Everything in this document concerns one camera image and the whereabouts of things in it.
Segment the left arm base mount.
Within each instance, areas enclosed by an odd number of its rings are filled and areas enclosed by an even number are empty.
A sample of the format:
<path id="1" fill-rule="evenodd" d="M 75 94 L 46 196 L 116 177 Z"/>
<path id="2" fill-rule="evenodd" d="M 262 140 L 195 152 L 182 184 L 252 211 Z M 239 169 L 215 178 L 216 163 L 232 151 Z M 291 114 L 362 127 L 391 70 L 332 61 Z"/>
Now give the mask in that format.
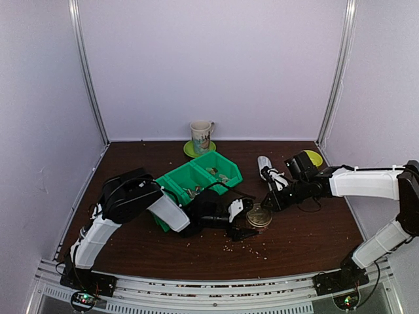
<path id="1" fill-rule="evenodd" d="M 117 278 L 112 275 L 95 273 L 91 270 L 70 270 L 61 276 L 62 286 L 87 292 L 94 296 L 112 297 L 115 291 Z"/>

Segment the clear plastic round container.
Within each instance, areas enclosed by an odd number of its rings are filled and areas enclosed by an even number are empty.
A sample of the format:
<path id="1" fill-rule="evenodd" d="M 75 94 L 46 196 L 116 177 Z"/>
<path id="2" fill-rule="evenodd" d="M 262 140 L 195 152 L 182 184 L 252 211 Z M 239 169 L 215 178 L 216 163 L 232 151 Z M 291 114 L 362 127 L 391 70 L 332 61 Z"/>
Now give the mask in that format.
<path id="1" fill-rule="evenodd" d="M 261 234 L 268 230 L 268 226 L 251 226 L 251 229 L 258 231 Z"/>

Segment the green candy bin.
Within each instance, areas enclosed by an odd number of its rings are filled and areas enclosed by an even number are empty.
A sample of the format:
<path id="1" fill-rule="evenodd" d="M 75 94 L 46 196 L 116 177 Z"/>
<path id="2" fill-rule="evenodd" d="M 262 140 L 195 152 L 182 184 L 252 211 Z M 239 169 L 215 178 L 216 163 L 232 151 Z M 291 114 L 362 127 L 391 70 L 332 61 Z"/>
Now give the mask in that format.
<path id="1" fill-rule="evenodd" d="M 173 192 L 181 205 L 187 205 L 192 201 L 187 190 L 196 192 L 197 186 L 203 190 L 213 181 L 197 166 L 187 163 L 157 178 L 156 182 L 166 190 Z"/>
<path id="2" fill-rule="evenodd" d="M 228 188 L 234 188 L 243 181 L 238 166 L 215 151 L 195 158 L 191 164 L 195 168 L 191 172 L 192 182 L 187 187 L 191 191 L 201 192 L 211 183 L 217 182 L 211 189 L 223 195 L 228 192 Z"/>
<path id="3" fill-rule="evenodd" d="M 166 222 L 164 222 L 161 218 L 156 216 L 154 213 L 153 213 L 153 218 L 154 218 L 154 221 L 156 222 L 156 224 L 159 227 L 161 227 L 164 232 L 169 232 L 171 230 L 171 228 L 168 226 L 168 224 Z"/>

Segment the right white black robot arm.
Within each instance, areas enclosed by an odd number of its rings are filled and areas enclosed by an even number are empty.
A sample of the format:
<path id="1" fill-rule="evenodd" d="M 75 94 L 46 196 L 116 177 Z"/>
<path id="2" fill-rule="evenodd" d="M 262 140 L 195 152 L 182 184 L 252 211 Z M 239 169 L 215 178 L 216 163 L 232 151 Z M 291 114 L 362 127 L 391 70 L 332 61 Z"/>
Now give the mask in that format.
<path id="1" fill-rule="evenodd" d="M 304 200 L 359 196 L 398 201 L 399 213 L 372 238 L 364 241 L 341 264 L 336 274 L 340 288 L 350 288 L 361 277 L 361 270 L 418 236 L 418 161 L 403 166 L 358 168 L 347 165 L 319 170 L 307 152 L 285 161 L 288 179 L 266 156 L 257 158 L 259 174 L 269 185 L 262 207 L 283 211 Z"/>

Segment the silver metal scoop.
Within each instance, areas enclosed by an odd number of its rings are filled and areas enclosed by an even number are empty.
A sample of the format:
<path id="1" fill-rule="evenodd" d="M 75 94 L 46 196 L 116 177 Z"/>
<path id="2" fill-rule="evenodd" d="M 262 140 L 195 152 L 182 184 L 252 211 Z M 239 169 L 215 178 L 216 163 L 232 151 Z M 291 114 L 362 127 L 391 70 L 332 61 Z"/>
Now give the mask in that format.
<path id="1" fill-rule="evenodd" d="M 267 183 L 269 191 L 272 191 L 274 179 L 272 178 L 272 164 L 270 159 L 266 156 L 259 156 L 257 158 L 257 164 L 261 179 Z"/>

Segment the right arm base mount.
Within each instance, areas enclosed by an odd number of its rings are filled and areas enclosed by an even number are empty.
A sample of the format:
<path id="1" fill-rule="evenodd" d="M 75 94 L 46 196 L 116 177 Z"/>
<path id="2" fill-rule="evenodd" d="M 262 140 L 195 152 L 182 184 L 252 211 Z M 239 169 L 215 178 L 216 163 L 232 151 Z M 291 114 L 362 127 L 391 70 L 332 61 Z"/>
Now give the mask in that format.
<path id="1" fill-rule="evenodd" d="M 366 273 L 360 273 L 354 277 L 345 277 L 342 270 L 329 273 L 320 272 L 313 276 L 312 280 L 317 296 L 353 290 L 370 282 Z"/>

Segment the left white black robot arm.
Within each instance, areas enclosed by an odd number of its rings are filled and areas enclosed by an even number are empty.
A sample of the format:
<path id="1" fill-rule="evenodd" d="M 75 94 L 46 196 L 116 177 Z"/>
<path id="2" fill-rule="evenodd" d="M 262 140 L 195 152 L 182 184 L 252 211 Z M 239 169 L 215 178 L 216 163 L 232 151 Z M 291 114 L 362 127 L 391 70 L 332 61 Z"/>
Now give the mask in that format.
<path id="1" fill-rule="evenodd" d="M 182 205 L 177 194 L 141 167 L 106 181 L 93 205 L 89 222 L 64 257 L 62 277 L 79 290 L 94 285 L 91 273 L 100 251 L 114 232 L 148 211 L 181 237 L 191 237 L 204 228 L 220 228 L 243 238 L 234 219 L 253 207 L 254 196 L 223 182 L 205 186 L 190 203 Z"/>

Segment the gold round lid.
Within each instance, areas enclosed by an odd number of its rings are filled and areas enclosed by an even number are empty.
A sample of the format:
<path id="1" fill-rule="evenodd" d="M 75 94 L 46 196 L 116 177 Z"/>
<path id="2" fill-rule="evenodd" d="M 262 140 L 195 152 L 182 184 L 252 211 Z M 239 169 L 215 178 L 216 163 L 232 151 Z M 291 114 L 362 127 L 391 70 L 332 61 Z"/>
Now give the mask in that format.
<path id="1" fill-rule="evenodd" d="M 260 203 L 253 205 L 253 208 L 246 213 L 246 219 L 250 225 L 264 228 L 272 222 L 272 212 L 261 207 Z"/>

